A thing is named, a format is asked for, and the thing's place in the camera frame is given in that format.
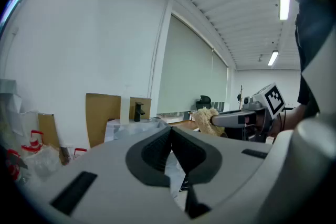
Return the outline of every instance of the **plastic bag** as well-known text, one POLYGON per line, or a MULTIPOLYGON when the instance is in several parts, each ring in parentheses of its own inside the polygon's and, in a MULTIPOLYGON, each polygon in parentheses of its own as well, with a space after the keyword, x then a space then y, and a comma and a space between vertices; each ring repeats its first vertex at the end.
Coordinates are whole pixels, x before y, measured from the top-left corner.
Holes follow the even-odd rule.
POLYGON ((164 174, 170 178, 170 193, 177 198, 183 184, 185 172, 180 166, 174 153, 170 153, 166 162, 164 174))
POLYGON ((62 167, 58 154, 51 146, 44 146, 36 154, 26 157, 25 162, 29 171, 44 182, 62 167))
POLYGON ((130 135, 135 135, 144 131, 160 128, 162 126, 163 123, 160 121, 136 122, 122 125, 120 124, 119 120, 113 120, 106 124, 104 142, 123 139, 130 135))

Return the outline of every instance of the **black strip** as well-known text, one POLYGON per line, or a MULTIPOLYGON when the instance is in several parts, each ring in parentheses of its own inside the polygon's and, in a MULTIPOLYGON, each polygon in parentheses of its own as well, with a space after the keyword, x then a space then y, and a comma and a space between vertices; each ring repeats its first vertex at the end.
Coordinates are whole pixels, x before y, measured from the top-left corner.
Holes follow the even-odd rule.
POLYGON ((50 204, 70 215, 96 178, 96 174, 81 172, 50 204))
POLYGON ((266 152, 254 151, 254 150, 250 150, 248 148, 243 150, 242 153, 246 154, 246 155, 249 155, 249 156, 261 158, 261 159, 265 159, 267 157, 267 154, 268 154, 266 152))

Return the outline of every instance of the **fluorescent light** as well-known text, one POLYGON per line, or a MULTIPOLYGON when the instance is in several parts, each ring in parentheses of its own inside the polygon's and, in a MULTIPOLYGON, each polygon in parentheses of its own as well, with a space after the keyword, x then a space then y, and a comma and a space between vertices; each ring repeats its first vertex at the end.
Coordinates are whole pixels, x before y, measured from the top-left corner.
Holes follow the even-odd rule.
POLYGON ((287 20, 290 0, 280 0, 280 20, 287 20))
POLYGON ((279 52, 277 50, 273 51, 271 59, 268 62, 268 65, 271 66, 274 64, 275 59, 277 59, 279 52))
POLYGON ((10 15, 12 9, 15 7, 15 5, 18 1, 19 0, 12 0, 10 2, 10 4, 7 6, 6 11, 4 12, 4 15, 1 18, 1 21, 0 21, 1 24, 4 23, 7 20, 7 18, 10 15))

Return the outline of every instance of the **roller shade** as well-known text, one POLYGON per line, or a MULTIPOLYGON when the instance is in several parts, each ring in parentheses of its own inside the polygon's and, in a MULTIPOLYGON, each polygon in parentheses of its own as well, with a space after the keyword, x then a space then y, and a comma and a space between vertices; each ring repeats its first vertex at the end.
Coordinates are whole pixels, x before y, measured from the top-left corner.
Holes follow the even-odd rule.
POLYGON ((161 74, 158 114, 195 110, 207 95, 212 102, 226 96, 227 67, 196 33, 172 16, 161 74))

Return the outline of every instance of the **robotic arm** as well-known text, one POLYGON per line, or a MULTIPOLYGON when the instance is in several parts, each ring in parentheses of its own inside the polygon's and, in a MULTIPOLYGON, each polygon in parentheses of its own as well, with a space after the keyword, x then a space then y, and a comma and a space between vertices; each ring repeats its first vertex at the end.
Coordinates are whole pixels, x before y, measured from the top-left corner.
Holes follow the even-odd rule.
POLYGON ((216 126, 243 128, 255 127, 257 114, 264 117, 261 131, 256 133, 254 141, 264 142, 268 131, 272 127, 274 119, 285 107, 284 99, 275 83, 270 84, 252 97, 245 97, 241 110, 220 113, 211 118, 211 123, 216 126))

